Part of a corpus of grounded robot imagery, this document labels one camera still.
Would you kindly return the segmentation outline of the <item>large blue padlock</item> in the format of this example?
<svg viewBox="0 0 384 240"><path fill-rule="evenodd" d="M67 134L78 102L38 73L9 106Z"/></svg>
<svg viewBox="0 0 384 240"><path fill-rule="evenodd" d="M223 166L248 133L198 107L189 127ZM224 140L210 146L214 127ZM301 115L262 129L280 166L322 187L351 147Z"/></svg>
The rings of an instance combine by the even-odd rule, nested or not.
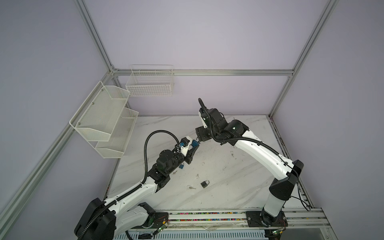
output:
<svg viewBox="0 0 384 240"><path fill-rule="evenodd" d="M193 140L191 146L192 146L192 148L195 148L195 147L199 146L199 144L200 143L198 141Z"/></svg>

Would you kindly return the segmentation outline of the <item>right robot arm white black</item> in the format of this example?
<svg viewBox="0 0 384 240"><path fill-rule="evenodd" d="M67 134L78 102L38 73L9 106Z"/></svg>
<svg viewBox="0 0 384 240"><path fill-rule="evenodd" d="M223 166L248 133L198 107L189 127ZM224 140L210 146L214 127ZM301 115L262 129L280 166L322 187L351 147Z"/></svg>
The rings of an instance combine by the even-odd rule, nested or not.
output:
<svg viewBox="0 0 384 240"><path fill-rule="evenodd" d="M304 164L280 155L262 142L243 122L232 120L228 123L217 109L201 107L199 116L203 123L203 126L196 128L200 142L212 139L221 145L229 143L261 163L274 176L267 202L260 212L261 225L274 225L298 183Z"/></svg>

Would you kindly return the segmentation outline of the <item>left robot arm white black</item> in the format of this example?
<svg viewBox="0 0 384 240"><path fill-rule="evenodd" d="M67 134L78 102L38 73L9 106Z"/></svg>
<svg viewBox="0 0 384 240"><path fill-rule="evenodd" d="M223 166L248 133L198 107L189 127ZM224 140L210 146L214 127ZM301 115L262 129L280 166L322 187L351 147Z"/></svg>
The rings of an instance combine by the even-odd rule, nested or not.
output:
<svg viewBox="0 0 384 240"><path fill-rule="evenodd" d="M112 240L132 228L151 227L156 211L144 200L160 191L181 164L190 164L198 148L164 150L142 182L118 196L92 200L74 229L75 236L79 240Z"/></svg>

